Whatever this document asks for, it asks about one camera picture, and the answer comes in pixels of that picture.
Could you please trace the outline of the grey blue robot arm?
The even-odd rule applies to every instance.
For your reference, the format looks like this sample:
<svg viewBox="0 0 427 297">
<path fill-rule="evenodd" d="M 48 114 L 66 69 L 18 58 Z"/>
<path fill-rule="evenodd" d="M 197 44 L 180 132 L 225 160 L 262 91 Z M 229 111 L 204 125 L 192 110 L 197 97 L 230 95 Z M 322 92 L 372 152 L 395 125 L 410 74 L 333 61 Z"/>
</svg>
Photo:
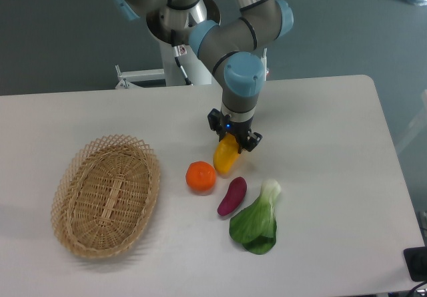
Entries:
<svg viewBox="0 0 427 297">
<path fill-rule="evenodd" d="M 143 81 L 162 75 L 168 86 L 222 87 L 222 104 L 208 114 L 220 138 L 232 135 L 239 151 L 252 151 L 262 136 L 252 130 L 266 58 L 254 51 L 285 35 L 294 24 L 284 0 L 237 0 L 240 17 L 222 25 L 213 0 L 114 0 L 130 20 L 146 20 L 159 43 L 160 70 L 119 72 L 118 80 Z"/>
</svg>

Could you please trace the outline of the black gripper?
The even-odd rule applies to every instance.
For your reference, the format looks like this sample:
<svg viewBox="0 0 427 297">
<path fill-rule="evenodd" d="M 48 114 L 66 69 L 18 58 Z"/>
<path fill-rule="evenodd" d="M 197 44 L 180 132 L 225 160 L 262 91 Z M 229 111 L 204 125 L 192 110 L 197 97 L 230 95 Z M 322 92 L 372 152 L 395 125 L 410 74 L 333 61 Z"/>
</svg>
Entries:
<svg viewBox="0 0 427 297">
<path fill-rule="evenodd" d="M 209 128 L 214 131 L 219 141 L 225 138 L 226 134 L 236 138 L 238 143 L 238 153 L 244 150 L 251 152 L 262 140 L 263 135 L 257 132 L 252 132 L 253 118 L 237 122 L 233 121 L 229 115 L 224 115 L 220 110 L 213 108 L 207 115 Z"/>
</svg>

